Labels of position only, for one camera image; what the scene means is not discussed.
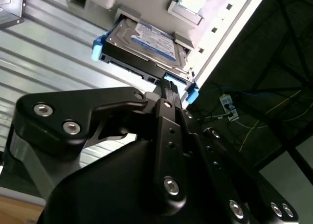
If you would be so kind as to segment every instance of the yellow cable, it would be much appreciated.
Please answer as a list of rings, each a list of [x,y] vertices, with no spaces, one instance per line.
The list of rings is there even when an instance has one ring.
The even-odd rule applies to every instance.
[[[269,109],[269,110],[265,113],[265,115],[266,115],[267,113],[271,112],[272,110],[278,108],[278,107],[279,107],[280,105],[282,105],[283,103],[285,103],[285,102],[287,102],[288,100],[290,100],[290,98],[295,97],[295,96],[296,96],[298,93],[300,93],[300,92],[301,92],[301,90],[299,90],[297,93],[294,93],[292,96],[290,96],[289,98],[285,99],[284,101],[280,102],[280,103],[277,104],[275,107]],[[245,139],[244,139],[244,141],[243,141],[243,143],[242,143],[242,145],[241,145],[241,147],[240,147],[240,149],[239,149],[239,152],[241,152],[241,150],[242,150],[242,148],[243,148],[243,146],[244,146],[244,144],[245,144],[247,138],[249,137],[249,135],[250,135],[250,133],[252,132],[252,130],[256,129],[255,126],[256,126],[259,122],[260,122],[259,120],[258,120],[257,122],[255,122],[255,124],[252,126],[252,128],[249,130],[249,132],[246,134],[246,137],[245,137]]]

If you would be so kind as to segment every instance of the blue label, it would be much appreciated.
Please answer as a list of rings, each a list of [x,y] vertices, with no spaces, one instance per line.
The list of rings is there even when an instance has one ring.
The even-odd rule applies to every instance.
[[[155,53],[157,53],[157,54],[159,54],[159,55],[162,55],[163,57],[165,57],[165,58],[167,58],[167,59],[169,59],[169,60],[171,60],[171,61],[176,61],[176,59],[173,58],[172,56],[170,56],[170,55],[168,55],[168,54],[166,54],[166,53],[164,53],[164,52],[162,52],[162,51],[160,51],[160,50],[158,50],[158,49],[155,49],[155,48],[153,48],[152,46],[150,46],[150,45],[148,45],[148,44],[145,44],[145,43],[143,43],[142,41],[140,41],[140,40],[138,40],[138,39],[136,39],[136,38],[133,38],[133,37],[132,37],[132,41],[135,42],[135,43],[137,43],[137,44],[140,44],[141,46],[143,46],[143,47],[145,47],[145,48],[147,48],[147,49],[149,49],[149,50],[151,50],[151,51],[153,51],[153,52],[155,52]]]

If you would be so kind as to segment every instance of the corrugated metal wall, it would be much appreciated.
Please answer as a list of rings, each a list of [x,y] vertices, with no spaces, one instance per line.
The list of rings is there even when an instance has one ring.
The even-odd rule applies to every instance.
[[[105,31],[44,0],[24,0],[24,23],[0,31],[0,150],[5,146],[16,101],[27,93],[154,86],[114,65],[91,60],[91,46]],[[134,140],[84,150],[83,164]]]

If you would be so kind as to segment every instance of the power strip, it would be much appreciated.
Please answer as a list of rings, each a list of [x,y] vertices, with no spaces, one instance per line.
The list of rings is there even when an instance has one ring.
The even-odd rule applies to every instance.
[[[233,113],[233,116],[228,117],[229,121],[239,119],[238,112],[236,108],[233,106],[233,100],[231,99],[231,96],[229,94],[223,94],[220,97],[220,102],[221,102],[222,107],[224,108],[225,113],[229,113],[229,112]]]

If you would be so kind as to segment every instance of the wooden floor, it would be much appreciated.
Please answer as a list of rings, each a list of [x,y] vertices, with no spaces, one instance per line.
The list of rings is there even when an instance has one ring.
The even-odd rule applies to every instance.
[[[35,224],[43,207],[0,196],[1,224]]]

